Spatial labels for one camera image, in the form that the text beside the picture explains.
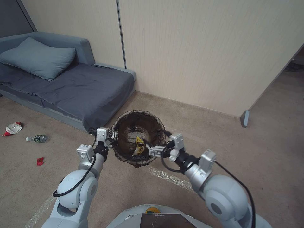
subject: wall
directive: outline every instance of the wall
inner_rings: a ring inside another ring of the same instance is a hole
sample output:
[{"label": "wall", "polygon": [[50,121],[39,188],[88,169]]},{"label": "wall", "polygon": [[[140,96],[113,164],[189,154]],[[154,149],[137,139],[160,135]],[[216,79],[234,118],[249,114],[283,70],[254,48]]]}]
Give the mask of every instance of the wall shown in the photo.
[{"label": "wall", "polygon": [[304,43],[304,1],[119,1],[136,89],[240,116]]},{"label": "wall", "polygon": [[16,0],[0,0],[0,37],[33,32]]},{"label": "wall", "polygon": [[96,62],[124,67],[115,0],[22,0],[40,32],[87,38]]}]

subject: floor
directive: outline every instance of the floor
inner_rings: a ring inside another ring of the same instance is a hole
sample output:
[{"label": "floor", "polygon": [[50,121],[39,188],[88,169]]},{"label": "floor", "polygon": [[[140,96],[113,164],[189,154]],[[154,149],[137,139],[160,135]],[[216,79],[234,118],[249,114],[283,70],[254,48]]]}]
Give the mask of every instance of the floor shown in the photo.
[{"label": "floor", "polygon": [[[41,227],[50,215],[52,192],[78,167],[76,148],[93,137],[5,97],[0,98],[0,129],[24,123],[16,135],[0,137],[1,227]],[[217,153],[250,189],[256,211],[273,227],[303,227],[304,218],[304,77],[283,73],[250,112],[248,127],[238,117],[135,92],[107,124],[128,110],[147,110],[168,130],[181,132],[187,152]],[[27,136],[46,134],[47,143],[26,142]],[[45,157],[42,166],[36,159]],[[112,150],[91,205],[89,227],[106,227],[121,211],[139,204],[163,204],[182,210],[213,227],[221,227],[204,201],[175,181],[157,175],[166,170],[159,159],[138,169],[115,158]],[[224,174],[217,166],[213,174]]]}]

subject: gray sofa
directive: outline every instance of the gray sofa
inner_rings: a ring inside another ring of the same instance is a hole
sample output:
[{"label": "gray sofa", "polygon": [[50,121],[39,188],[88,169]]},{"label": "gray sofa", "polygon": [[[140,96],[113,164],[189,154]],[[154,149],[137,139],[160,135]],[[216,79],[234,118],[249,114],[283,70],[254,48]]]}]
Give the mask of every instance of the gray sofa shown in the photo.
[{"label": "gray sofa", "polygon": [[75,48],[73,63],[46,81],[0,63],[0,94],[80,130],[98,128],[134,92],[134,71],[95,63],[89,41],[73,36],[32,32],[0,38],[0,53],[32,37],[55,48]]}]

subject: trash can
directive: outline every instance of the trash can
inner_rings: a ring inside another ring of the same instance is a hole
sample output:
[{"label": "trash can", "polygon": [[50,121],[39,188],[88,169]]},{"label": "trash can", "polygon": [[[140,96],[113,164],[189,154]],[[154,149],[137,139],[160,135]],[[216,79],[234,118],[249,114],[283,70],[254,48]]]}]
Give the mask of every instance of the trash can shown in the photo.
[{"label": "trash can", "polygon": [[122,114],[114,123],[112,131],[118,131],[118,139],[113,145],[115,156],[134,167],[148,165],[156,157],[149,156],[147,148],[139,155],[133,155],[136,149],[136,137],[146,139],[153,146],[165,144],[166,136],[163,123],[143,110],[133,110]]}]

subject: plastic bottle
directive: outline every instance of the plastic bottle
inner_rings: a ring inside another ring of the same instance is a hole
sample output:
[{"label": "plastic bottle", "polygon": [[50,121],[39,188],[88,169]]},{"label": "plastic bottle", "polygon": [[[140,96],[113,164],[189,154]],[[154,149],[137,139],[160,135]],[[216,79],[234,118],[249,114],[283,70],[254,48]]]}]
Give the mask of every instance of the plastic bottle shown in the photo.
[{"label": "plastic bottle", "polygon": [[34,142],[37,142],[37,143],[45,143],[48,140],[48,136],[37,135],[37,136],[33,136],[33,137],[27,137],[25,140],[26,141],[34,141]]}]

